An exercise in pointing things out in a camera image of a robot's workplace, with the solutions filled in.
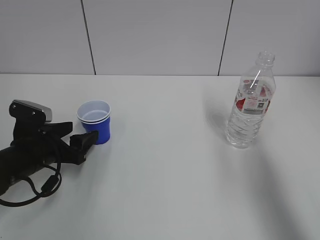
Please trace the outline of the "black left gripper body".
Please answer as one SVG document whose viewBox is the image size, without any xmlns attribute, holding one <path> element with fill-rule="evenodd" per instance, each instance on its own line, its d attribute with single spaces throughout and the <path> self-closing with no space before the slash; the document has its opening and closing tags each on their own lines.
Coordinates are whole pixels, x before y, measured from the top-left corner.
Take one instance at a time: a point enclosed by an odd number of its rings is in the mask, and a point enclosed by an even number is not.
<svg viewBox="0 0 320 240">
<path fill-rule="evenodd" d="M 62 138 L 40 132 L 43 125 L 16 120 L 11 145 L 31 154 L 32 159 L 45 163 L 81 165 L 86 161 L 86 155 L 73 150 Z"/>
</svg>

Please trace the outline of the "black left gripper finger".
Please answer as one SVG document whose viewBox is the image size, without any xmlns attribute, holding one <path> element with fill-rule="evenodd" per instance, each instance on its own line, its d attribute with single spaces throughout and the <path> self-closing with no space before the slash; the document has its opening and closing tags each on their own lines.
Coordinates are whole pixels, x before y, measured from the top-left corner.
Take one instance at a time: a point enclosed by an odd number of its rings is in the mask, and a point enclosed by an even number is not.
<svg viewBox="0 0 320 240">
<path fill-rule="evenodd" d="M 98 131 L 94 130 L 83 134 L 72 135 L 70 137 L 69 146 L 81 155 L 86 155 L 97 141 Z"/>
<path fill-rule="evenodd" d="M 39 128 L 39 131 L 58 138 L 63 138 L 73 131 L 73 123 L 71 121 L 58 123 L 45 123 Z"/>
</svg>

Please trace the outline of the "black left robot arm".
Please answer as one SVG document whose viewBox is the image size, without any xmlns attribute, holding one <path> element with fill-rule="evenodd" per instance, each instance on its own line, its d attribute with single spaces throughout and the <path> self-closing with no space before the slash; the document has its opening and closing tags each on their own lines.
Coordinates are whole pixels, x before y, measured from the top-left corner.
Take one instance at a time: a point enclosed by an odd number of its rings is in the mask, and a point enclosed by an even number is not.
<svg viewBox="0 0 320 240">
<path fill-rule="evenodd" d="M 81 165 L 90 148 L 98 140 L 99 132 L 93 130 L 70 137 L 69 144 L 62 138 L 73 131 L 72 122 L 31 124 L 16 121 L 13 141 L 0 151 L 0 194 L 19 181 L 44 168 L 45 165 Z"/>
</svg>

